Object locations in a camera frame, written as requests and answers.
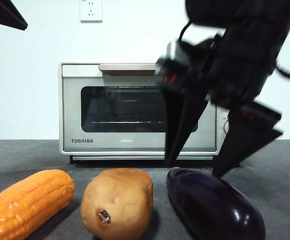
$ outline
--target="toshiba logo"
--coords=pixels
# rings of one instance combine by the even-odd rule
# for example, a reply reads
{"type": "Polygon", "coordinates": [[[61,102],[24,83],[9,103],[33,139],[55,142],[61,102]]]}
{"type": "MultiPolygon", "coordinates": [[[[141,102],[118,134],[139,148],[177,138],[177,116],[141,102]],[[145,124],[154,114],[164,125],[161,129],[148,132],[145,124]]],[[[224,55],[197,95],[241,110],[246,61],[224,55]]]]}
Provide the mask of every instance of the toshiba logo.
{"type": "Polygon", "coordinates": [[[71,139],[72,143],[93,143],[94,141],[92,139],[71,139]]]}

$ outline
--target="wall socket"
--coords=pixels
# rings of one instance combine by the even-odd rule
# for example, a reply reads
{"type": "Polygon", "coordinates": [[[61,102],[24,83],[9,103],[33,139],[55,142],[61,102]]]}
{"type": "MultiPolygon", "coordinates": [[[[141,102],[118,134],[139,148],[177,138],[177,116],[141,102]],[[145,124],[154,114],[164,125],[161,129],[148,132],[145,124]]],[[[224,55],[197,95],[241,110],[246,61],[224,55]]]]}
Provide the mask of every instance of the wall socket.
{"type": "Polygon", "coordinates": [[[81,22],[102,22],[103,1],[102,0],[79,0],[81,22]]]}

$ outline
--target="purple eggplant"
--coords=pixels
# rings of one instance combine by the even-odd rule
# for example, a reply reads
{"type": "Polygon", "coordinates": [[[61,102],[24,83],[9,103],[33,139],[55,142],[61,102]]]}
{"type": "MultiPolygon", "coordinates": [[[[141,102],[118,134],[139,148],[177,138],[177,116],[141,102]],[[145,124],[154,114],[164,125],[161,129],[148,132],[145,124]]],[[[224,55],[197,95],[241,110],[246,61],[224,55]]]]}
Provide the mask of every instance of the purple eggplant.
{"type": "Polygon", "coordinates": [[[224,180],[173,167],[166,185],[178,214],[201,240],[265,239],[258,209],[224,180]]]}

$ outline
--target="oven handle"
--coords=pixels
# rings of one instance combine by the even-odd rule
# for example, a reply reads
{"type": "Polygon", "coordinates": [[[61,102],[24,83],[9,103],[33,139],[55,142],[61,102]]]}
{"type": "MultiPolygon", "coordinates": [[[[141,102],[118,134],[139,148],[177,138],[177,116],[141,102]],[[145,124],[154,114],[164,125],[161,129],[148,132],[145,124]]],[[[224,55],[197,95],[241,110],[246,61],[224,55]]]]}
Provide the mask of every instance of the oven handle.
{"type": "Polygon", "coordinates": [[[157,64],[129,63],[129,64],[100,64],[98,69],[103,74],[111,76],[154,76],[157,64]]]}

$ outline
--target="corn cob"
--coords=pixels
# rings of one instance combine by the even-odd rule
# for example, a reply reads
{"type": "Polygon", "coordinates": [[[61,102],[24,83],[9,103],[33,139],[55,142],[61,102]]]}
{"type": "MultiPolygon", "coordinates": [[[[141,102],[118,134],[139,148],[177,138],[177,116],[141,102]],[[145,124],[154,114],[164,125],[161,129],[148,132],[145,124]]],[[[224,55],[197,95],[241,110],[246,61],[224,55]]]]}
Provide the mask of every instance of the corn cob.
{"type": "Polygon", "coordinates": [[[62,170],[44,170],[0,193],[0,240],[23,240],[71,201],[72,178],[62,170]]]}

